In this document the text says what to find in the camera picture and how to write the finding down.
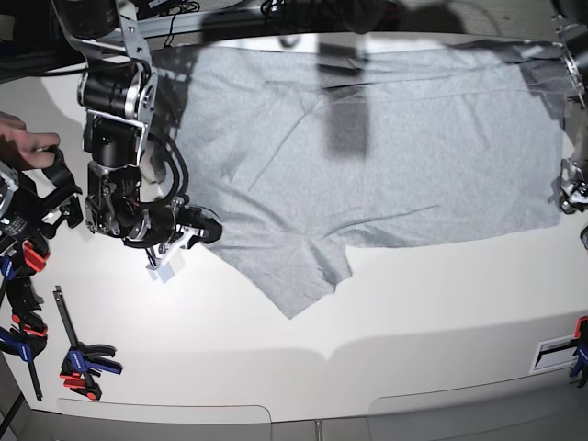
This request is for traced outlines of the person hand at left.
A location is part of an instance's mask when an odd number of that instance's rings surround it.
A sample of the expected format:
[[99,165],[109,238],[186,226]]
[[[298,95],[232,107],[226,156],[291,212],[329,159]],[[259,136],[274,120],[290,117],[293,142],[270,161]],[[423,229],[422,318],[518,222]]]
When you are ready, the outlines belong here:
[[29,132],[20,118],[1,113],[1,161],[18,170],[45,169],[54,163],[61,139],[57,133]]

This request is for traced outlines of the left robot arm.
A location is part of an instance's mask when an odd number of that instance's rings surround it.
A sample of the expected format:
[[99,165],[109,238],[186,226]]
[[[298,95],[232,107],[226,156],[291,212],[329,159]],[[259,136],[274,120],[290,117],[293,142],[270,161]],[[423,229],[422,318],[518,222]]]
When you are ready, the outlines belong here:
[[[577,103],[587,118],[587,2],[552,1],[561,58],[571,76]],[[580,129],[580,145],[564,164],[568,177],[560,179],[560,209],[565,214],[587,209],[587,126]]]

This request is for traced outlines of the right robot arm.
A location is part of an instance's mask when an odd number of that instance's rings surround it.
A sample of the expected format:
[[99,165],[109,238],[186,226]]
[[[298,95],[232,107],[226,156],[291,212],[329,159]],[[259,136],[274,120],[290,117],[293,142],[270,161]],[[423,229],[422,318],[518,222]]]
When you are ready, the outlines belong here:
[[[187,170],[175,143],[152,133],[158,73],[127,1],[56,1],[64,37],[85,58],[77,100],[86,111],[82,146],[87,167],[85,223],[92,233],[133,249],[214,243],[221,225],[191,207]],[[141,200],[140,162],[148,146],[170,170],[172,186],[162,198]]]

